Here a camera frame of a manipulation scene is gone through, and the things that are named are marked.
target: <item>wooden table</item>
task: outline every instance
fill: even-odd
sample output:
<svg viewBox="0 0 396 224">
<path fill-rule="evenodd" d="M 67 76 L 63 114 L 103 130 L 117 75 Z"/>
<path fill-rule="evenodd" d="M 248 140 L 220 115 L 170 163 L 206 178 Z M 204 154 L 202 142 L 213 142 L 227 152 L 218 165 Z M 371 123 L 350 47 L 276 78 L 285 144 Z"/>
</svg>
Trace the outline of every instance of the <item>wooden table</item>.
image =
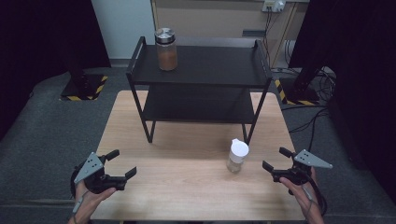
<svg viewBox="0 0 396 224">
<path fill-rule="evenodd" d="M 139 91 L 141 103 L 147 92 Z M 253 104 L 260 93 L 251 93 Z M 121 91 L 111 111 L 97 154 L 119 149 L 106 173 L 137 175 L 124 191 L 102 202 L 92 219 L 116 220 L 301 220 L 300 206 L 274 183 L 262 160 L 288 169 L 291 160 L 279 147 L 293 150 L 276 96 L 267 93 L 242 171 L 226 168 L 240 124 L 158 122 L 148 143 L 130 91 Z"/>
</svg>

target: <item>power outlet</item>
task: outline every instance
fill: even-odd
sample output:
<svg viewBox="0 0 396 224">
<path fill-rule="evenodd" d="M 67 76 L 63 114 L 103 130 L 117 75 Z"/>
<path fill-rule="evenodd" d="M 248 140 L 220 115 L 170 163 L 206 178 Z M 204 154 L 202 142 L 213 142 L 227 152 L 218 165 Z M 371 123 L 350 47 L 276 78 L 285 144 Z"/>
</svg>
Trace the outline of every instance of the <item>power outlet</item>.
<svg viewBox="0 0 396 224">
<path fill-rule="evenodd" d="M 263 12 L 282 12 L 285 8 L 285 0 L 265 0 L 262 5 Z"/>
<path fill-rule="evenodd" d="M 273 7 L 275 6 L 276 0 L 265 0 L 264 4 L 262 5 L 263 12 L 273 11 Z"/>
</svg>

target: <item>white wall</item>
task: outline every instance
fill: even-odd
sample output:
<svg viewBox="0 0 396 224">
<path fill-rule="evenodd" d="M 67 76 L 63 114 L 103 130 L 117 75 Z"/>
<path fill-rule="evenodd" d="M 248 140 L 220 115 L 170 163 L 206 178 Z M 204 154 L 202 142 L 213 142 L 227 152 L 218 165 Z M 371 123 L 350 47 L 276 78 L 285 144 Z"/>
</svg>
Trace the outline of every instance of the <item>white wall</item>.
<svg viewBox="0 0 396 224">
<path fill-rule="evenodd" d="M 92 0 L 110 59 L 131 59 L 140 36 L 154 44 L 150 0 Z"/>
</svg>

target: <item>gray triangular marker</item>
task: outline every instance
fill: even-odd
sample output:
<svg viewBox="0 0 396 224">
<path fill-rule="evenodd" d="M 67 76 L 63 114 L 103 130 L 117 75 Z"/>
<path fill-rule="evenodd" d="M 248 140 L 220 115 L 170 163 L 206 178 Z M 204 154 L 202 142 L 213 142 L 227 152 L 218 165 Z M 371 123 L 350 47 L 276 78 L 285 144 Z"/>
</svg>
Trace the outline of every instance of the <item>gray triangular marker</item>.
<svg viewBox="0 0 396 224">
<path fill-rule="evenodd" d="M 308 152 L 305 149 L 297 154 L 297 156 L 294 157 L 294 160 L 309 166 L 332 169 L 331 164 Z"/>
<path fill-rule="evenodd" d="M 85 161 L 81 170 L 79 170 L 78 175 L 76 176 L 76 179 L 74 181 L 75 184 L 94 174 L 96 171 L 102 169 L 102 167 L 102 162 L 99 160 L 96 154 L 92 152 L 88 159 Z"/>
</svg>

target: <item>gray carpet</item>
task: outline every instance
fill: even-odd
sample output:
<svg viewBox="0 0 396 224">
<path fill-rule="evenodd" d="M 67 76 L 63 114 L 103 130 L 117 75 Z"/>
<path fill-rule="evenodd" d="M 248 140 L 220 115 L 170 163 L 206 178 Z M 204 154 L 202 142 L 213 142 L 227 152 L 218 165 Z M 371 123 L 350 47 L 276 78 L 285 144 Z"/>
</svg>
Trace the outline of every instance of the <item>gray carpet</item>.
<svg viewBox="0 0 396 224">
<path fill-rule="evenodd" d="M 97 149 L 117 93 L 129 90 L 125 68 L 88 72 L 108 76 L 97 100 L 60 101 L 59 95 L 69 80 L 67 73 L 44 80 L 36 85 L 33 96 L 1 141 L 0 223 L 65 223 L 70 216 L 72 205 L 59 202 L 70 199 L 73 168 Z M 276 92 L 274 84 L 270 91 Z M 311 120 L 320 109 L 299 108 L 283 113 L 292 130 Z M 291 139 L 298 151 L 308 148 L 311 127 L 292 133 Z M 317 119 L 312 152 L 333 165 L 331 170 L 317 169 L 319 188 L 329 206 L 326 223 L 396 223 L 396 206 L 369 171 L 357 170 L 349 162 L 328 116 Z M 26 203 L 39 199 L 55 201 L 53 205 Z"/>
</svg>

